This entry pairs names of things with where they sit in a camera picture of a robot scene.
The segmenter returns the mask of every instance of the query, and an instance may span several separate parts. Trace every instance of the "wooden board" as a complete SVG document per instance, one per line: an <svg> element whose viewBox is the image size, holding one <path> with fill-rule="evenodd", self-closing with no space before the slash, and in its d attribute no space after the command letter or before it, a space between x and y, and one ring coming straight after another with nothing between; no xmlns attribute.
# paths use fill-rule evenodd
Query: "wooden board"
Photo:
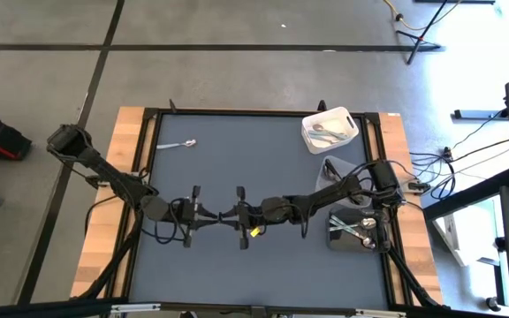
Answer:
<svg viewBox="0 0 509 318"><path fill-rule="evenodd" d="M137 140L141 130L141 122L144 108L142 107L121 107L118 113L107 161L121 171L129 172L133 164ZM413 171L409 150L407 148L404 126L399 114L380 114L384 149L388 159L402 163L407 170ZM378 156L374 132L371 132L373 157ZM149 145L152 140L152 129L148 129L145 144ZM148 146L143 148L141 166L148 158ZM400 180L408 180L410 177L398 166L394 167ZM95 201L111 196L110 189L100 189ZM420 204L419 197L407 195L408 201ZM84 292L89 285L97 278L109 261L118 231L121 217L122 202L119 199L109 201L95 208L90 218L89 229L80 256L78 271L72 286L72 296ZM406 263L415 274L418 281L428 291L429 295L439 303L443 303L437 271L433 254L429 244L427 228L425 226L423 213L412 206L405 206L399 209L399 226L404 246ZM114 295L120 295L123 275L126 263L119 267L118 278L115 283ZM399 274L395 266L391 265L392 280L396 301L403 303L403 294L399 282Z"/></svg>

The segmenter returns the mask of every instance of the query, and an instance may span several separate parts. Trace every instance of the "white plastic basket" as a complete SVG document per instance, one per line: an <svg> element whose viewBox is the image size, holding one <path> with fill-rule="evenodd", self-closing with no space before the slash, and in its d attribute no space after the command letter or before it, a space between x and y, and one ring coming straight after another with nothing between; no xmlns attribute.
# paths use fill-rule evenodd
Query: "white plastic basket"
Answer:
<svg viewBox="0 0 509 318"><path fill-rule="evenodd" d="M308 131L314 130L313 126L316 124L321 125L326 130L335 133L343 133L347 136L347 139L333 144L323 140L312 139L309 137ZM326 110L319 114L304 117L301 120L301 137L306 142L309 152L314 155L344 146L351 142L351 140L353 140L353 138L358 134L359 128L354 123L351 114L349 114L349 111L345 107L337 107L332 110Z"/></svg>

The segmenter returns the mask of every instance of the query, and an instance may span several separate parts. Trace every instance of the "wooden table frame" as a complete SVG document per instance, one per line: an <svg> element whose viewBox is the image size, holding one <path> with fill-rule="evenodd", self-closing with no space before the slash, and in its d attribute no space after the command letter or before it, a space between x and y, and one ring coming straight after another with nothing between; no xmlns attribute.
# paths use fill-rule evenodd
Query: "wooden table frame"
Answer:
<svg viewBox="0 0 509 318"><path fill-rule="evenodd" d="M201 112L209 110L186 110L186 112L188 111ZM250 111L263 114L272 110ZM107 161L124 172L139 171L142 167L150 166L154 158L149 154L155 153L153 147L156 144L156 137L160 129L159 125L156 125L158 114L159 109L121 107L111 136L110 147L106 156ZM366 115L368 119L367 130L366 132L363 130L361 133L365 135L365 144L368 136L372 159L387 158L398 161L407 170L412 171L401 116L388 113L369 113ZM395 166L394 169L400 180L409 179L409 176L400 167ZM101 188L97 192L95 201L105 199L112 194L109 188ZM420 204L419 197L415 195L406 194L406 199ZM74 278L72 296L84 292L108 263L113 252L131 229L133 213L130 212L129 208L119 199L107 201L95 207L89 221L87 236ZM395 224L399 227L399 231L391 232L395 247L403 249L407 266L431 298L440 304L443 303L423 213L411 205L406 205L399 208ZM118 297L128 294L130 286L125 283L125 278L132 274L133 265L127 261L131 254L134 257L136 248L133 248L124 258L114 277L113 284L109 283L100 294L100 297L103 295ZM393 295L392 303L410 304L413 302L414 305L419 305L415 297L412 296L410 299L411 294L409 289L403 288L398 269L391 261L389 262L391 274L386 279L391 281L389 285L392 286L392 291L388 293Z"/></svg>

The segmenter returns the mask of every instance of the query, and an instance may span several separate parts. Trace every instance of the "concrete floor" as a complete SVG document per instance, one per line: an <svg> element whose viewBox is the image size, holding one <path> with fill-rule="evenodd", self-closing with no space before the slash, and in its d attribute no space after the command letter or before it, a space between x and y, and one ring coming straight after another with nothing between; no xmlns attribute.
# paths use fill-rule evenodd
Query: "concrete floor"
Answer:
<svg viewBox="0 0 509 318"><path fill-rule="evenodd" d="M393 2L417 26L437 9L436 4ZM115 4L0 0L0 43L102 43ZM113 41L409 44L393 30L382 0L133 0L125 4ZM106 153L122 105L166 106L172 98L182 108L312 110L324 99L354 111L402 113L410 149L438 151L480 124L453 123L452 110L503 108L509 4L462 4L428 37L447 51L420 54L411 66L399 53L111 52L87 130L95 147ZM0 305L15 300L57 178L59 163L45 153L45 140L59 124L76 122L97 55L0 52L0 118L34 140L25 161L0 162L0 196L6 199L0 208ZM492 127L507 133L501 124ZM465 147L479 142L487 143L473 139ZM459 187L469 182L460 181ZM71 177L34 301L67 299L84 215L94 197L91 187ZM488 312L476 302L494 295L492 269L460 268L437 235L433 251L445 303Z"/></svg>

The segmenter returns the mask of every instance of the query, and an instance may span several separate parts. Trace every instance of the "white bin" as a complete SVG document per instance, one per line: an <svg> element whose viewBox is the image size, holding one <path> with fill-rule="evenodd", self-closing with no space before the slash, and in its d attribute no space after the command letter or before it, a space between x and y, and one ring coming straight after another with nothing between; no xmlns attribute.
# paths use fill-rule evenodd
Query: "white bin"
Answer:
<svg viewBox="0 0 509 318"><path fill-rule="evenodd" d="M336 143L329 143L323 140L312 139L308 135L308 131L314 130L313 126L319 124L323 129L329 130L335 133L343 133L348 138ZM354 137L359 134L359 128L354 123L351 114L345 107L337 107L332 110L326 110L312 116L304 117L301 120L301 137L306 142L309 152L317 155L331 150L339 148L351 142Z"/></svg>

